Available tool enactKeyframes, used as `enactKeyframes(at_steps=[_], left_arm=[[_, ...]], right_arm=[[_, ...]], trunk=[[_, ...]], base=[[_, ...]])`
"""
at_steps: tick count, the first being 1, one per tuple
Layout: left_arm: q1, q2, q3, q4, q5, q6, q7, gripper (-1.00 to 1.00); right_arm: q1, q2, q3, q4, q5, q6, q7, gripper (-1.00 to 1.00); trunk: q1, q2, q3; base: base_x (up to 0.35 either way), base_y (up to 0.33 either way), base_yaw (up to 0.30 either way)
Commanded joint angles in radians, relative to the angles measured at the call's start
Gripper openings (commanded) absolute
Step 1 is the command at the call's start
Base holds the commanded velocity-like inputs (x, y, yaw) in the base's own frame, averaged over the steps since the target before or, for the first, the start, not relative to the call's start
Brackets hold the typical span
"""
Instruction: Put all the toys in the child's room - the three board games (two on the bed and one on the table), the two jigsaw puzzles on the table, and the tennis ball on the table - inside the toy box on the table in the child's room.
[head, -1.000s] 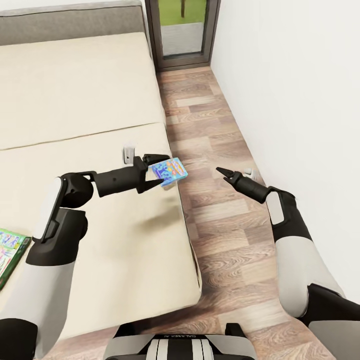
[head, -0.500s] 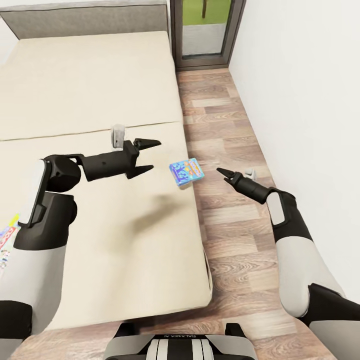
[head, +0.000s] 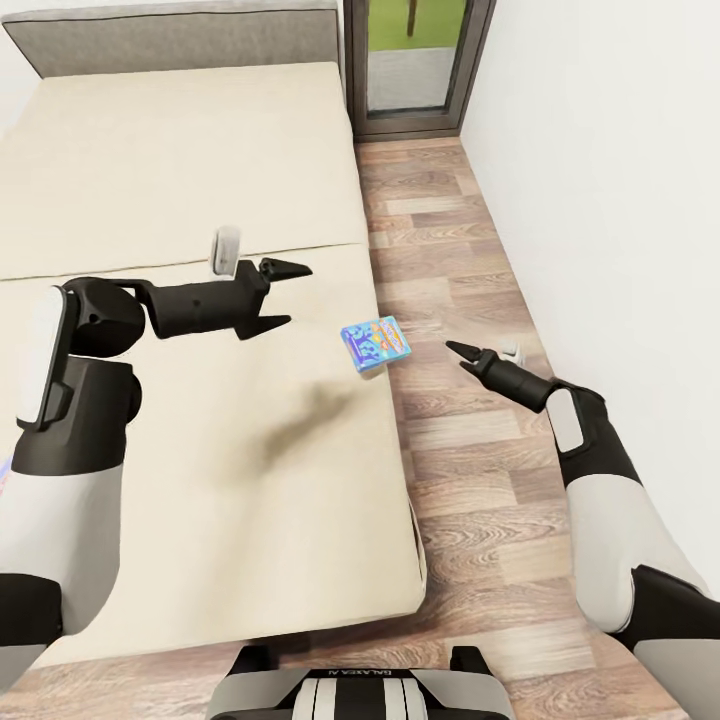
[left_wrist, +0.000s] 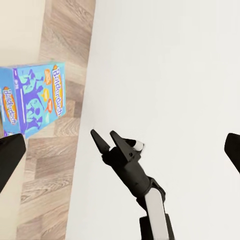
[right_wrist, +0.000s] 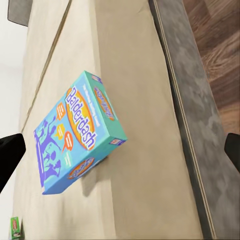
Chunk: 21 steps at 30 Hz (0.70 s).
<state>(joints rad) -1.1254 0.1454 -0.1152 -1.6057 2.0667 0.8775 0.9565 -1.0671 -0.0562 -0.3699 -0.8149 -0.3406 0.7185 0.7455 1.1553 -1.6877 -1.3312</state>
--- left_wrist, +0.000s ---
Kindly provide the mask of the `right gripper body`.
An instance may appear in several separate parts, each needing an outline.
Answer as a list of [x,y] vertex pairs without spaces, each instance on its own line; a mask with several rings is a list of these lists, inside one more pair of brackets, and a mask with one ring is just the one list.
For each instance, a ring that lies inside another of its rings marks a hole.
[[110,150],[106,156],[115,162],[103,159],[104,163],[112,167],[114,172],[120,177],[127,187],[134,187],[143,180],[145,171],[139,164],[139,160],[142,158],[139,152],[137,152],[135,158],[131,162],[124,161],[117,146]]

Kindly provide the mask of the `board game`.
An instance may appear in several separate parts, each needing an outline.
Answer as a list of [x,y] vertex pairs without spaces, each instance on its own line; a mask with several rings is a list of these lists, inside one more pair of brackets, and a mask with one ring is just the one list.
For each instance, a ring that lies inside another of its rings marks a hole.
[[0,66],[4,137],[24,140],[66,114],[65,63]]

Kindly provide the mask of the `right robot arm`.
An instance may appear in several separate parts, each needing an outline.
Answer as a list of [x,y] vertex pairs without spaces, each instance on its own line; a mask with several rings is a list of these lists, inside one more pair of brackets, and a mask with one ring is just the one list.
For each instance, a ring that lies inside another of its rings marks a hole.
[[110,150],[111,146],[94,129],[90,133],[104,163],[112,167],[146,211],[146,216],[139,219],[141,240],[175,240],[170,216],[165,212],[166,192],[139,164],[146,144],[121,138],[112,130],[110,136],[116,146]]

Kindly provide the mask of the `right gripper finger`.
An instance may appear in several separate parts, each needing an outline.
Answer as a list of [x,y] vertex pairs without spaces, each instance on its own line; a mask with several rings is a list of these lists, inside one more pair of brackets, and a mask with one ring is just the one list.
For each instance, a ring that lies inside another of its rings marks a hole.
[[114,130],[110,132],[110,136],[113,139],[113,142],[116,144],[121,156],[125,162],[131,162],[137,151],[133,150],[124,140],[121,138]]
[[115,160],[108,158],[106,155],[110,152],[111,146],[107,144],[107,142],[93,129],[91,132],[91,135],[100,151],[102,154],[102,160],[108,160],[110,162],[115,162]]

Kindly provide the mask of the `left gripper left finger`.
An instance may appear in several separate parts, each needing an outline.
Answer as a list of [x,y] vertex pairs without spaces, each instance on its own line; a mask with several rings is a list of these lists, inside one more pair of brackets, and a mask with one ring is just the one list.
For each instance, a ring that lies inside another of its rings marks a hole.
[[26,152],[21,133],[0,138],[0,193]]

